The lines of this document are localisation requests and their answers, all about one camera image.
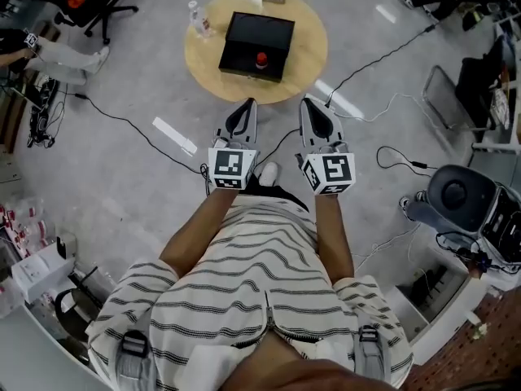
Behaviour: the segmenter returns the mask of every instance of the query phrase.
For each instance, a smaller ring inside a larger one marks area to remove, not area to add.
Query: zipper
[[[268,320],[266,321],[266,327],[264,328],[264,330],[258,337],[236,343],[236,344],[232,345],[233,347],[235,347],[237,349],[242,349],[242,348],[251,346],[257,342],[260,342],[262,340],[262,338],[264,337],[264,335],[268,332],[268,330],[273,330],[274,332],[277,332],[283,338],[297,340],[297,341],[306,342],[306,343],[317,343],[323,339],[323,337],[318,337],[318,336],[297,335],[295,333],[283,331],[281,328],[279,328],[277,326],[277,324],[275,324],[274,310],[273,310],[273,307],[269,303],[268,293],[265,291],[264,294],[266,297],[266,316],[268,318]]]

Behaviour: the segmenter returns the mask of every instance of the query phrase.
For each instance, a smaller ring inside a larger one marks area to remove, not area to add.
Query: black box
[[[292,20],[235,11],[226,32],[219,69],[280,82],[294,27]],[[260,52],[268,58],[262,69],[256,66]]]

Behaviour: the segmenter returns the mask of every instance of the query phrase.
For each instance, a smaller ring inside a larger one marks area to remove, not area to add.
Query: forearm
[[[17,52],[13,52],[11,54],[2,54],[0,55],[0,67],[7,67],[12,63],[16,62],[18,59],[24,58],[24,51],[20,50]]]
[[[332,283],[355,274],[336,195],[316,195],[318,255]]]
[[[172,236],[160,260],[170,265],[179,277],[188,273],[206,252],[238,193],[237,190],[217,189],[210,194],[190,220]]]

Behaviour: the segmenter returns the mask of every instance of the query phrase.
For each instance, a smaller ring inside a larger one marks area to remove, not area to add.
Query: sleeve
[[[398,318],[387,306],[374,278],[344,278],[333,286],[348,307],[367,314],[381,337],[387,340],[391,361],[391,385],[400,388],[413,365],[413,351]]]
[[[109,386],[111,361],[116,357],[123,335],[133,330],[141,316],[178,280],[173,269],[162,261],[137,261],[127,270],[96,321],[89,326],[90,360]]]

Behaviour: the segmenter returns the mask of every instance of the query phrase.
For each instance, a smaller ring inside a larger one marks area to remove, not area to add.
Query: desk
[[[189,26],[185,37],[185,60],[195,80],[217,97],[230,102],[253,97],[259,104],[276,103],[305,91],[322,72],[327,61],[326,30],[313,9],[302,0],[286,0],[285,4],[262,0],[212,0],[205,8],[215,33],[203,39],[193,26]],[[295,21],[281,82],[219,70],[226,31],[234,11]]]

